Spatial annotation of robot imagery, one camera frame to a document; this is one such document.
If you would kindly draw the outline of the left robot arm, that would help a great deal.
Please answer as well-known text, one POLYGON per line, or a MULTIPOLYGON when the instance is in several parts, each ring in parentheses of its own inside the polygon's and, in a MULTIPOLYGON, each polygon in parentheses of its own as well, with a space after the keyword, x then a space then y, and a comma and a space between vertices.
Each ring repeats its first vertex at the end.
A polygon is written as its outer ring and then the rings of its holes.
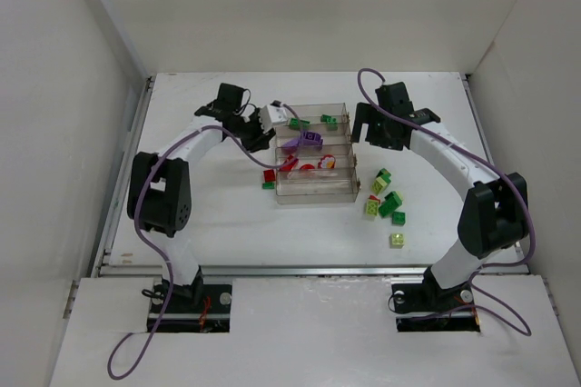
POLYGON ((246 92, 220 84, 216 98, 195 110, 177 137, 158 151, 140 151, 133 158, 127 215, 137 237, 162 259, 165 292, 192 298, 200 270, 189 243, 178 234, 192 215, 193 167, 226 139, 248 156, 267 150, 274 127, 288 119, 278 101, 245 114, 246 92))

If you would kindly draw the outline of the green and lime brick top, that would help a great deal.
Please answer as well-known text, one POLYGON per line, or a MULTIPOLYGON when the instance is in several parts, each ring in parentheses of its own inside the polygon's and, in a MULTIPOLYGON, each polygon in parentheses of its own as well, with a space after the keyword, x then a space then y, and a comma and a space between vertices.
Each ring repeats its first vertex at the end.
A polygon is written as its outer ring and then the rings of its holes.
POLYGON ((390 183, 391 183, 391 173, 386 168, 381 168, 378 171, 377 176, 370 187, 370 190, 374 194, 381 194, 387 189, 390 183))

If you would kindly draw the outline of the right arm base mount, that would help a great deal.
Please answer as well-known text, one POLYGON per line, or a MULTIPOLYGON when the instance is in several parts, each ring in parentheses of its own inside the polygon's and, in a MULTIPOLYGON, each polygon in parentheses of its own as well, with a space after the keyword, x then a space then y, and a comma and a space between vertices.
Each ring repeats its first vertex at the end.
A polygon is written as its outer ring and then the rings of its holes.
POLYGON ((394 283, 388 299, 398 332, 480 332, 468 284, 442 293, 426 283, 394 283))

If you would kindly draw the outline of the purple lego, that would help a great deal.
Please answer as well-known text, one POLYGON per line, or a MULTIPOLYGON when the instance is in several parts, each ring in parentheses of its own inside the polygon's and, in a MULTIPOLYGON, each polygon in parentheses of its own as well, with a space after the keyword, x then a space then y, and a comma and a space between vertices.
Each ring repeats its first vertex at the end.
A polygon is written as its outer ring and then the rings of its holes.
POLYGON ((300 150, 300 147, 303 145, 302 137, 296 136, 290 139, 288 142, 285 142, 281 146, 281 151, 283 154, 295 154, 300 150))

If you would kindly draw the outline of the green stepped lego brick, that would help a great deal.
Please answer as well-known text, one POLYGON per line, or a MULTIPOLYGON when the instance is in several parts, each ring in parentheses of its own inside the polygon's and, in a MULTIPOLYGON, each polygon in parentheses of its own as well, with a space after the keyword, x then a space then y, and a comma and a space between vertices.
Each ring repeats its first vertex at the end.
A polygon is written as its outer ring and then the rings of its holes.
POLYGON ((292 130, 307 129, 309 126, 310 121, 298 118, 291 118, 288 123, 288 127, 292 130))

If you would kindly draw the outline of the purple lotus lego brick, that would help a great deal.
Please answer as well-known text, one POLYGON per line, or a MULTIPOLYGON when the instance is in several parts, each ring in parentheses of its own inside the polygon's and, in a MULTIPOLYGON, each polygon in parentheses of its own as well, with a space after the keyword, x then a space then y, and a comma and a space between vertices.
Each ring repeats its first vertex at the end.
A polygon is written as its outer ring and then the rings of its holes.
POLYGON ((311 147, 320 150, 323 146, 323 138, 319 133, 304 131, 300 134, 299 144, 301 147, 311 147))

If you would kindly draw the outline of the red flower lego brick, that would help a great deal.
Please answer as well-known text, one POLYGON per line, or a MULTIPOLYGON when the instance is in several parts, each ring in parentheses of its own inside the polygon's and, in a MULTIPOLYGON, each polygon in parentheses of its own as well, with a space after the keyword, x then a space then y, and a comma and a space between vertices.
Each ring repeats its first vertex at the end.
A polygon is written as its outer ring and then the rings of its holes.
POLYGON ((319 162, 318 168, 319 169, 334 169, 336 164, 336 158, 332 154, 325 154, 323 155, 319 162))

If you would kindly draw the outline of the red lego cluster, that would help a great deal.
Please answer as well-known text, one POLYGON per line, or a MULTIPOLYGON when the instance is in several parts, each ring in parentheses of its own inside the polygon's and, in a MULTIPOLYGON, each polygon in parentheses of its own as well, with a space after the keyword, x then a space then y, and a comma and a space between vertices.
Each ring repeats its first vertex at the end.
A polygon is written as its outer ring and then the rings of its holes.
POLYGON ((265 183, 274 183, 276 181, 276 171, 273 169, 265 170, 263 178, 265 183))

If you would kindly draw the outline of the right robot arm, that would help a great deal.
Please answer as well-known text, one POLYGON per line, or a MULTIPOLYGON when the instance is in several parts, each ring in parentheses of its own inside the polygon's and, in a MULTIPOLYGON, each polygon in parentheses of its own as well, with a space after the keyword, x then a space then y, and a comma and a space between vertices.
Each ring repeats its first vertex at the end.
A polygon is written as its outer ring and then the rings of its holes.
POLYGON ((403 83, 383 84, 356 107, 352 140, 384 149, 410 150, 430 163, 463 201, 458 238, 406 292, 410 302, 436 305, 460 292, 496 252, 535 237, 527 182, 504 174, 458 144, 440 117, 415 109, 403 83))

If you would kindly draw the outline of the red rectangular lego brick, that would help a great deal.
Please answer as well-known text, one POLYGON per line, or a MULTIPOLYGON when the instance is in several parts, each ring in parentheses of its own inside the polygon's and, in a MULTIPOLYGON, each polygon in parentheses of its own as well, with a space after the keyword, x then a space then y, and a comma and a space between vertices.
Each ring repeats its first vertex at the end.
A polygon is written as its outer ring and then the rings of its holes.
POLYGON ((295 155, 288 155, 287 158, 283 161, 281 167, 278 169, 281 173, 287 173, 292 171, 295 166, 298 164, 299 158, 295 155))

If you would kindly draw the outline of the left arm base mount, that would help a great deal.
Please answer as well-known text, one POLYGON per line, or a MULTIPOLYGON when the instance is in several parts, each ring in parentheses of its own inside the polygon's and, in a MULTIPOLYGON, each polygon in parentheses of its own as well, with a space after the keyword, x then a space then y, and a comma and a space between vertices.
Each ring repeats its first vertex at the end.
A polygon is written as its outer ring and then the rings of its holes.
POLYGON ((231 292, 230 284, 175 285, 156 332, 229 332, 231 292))

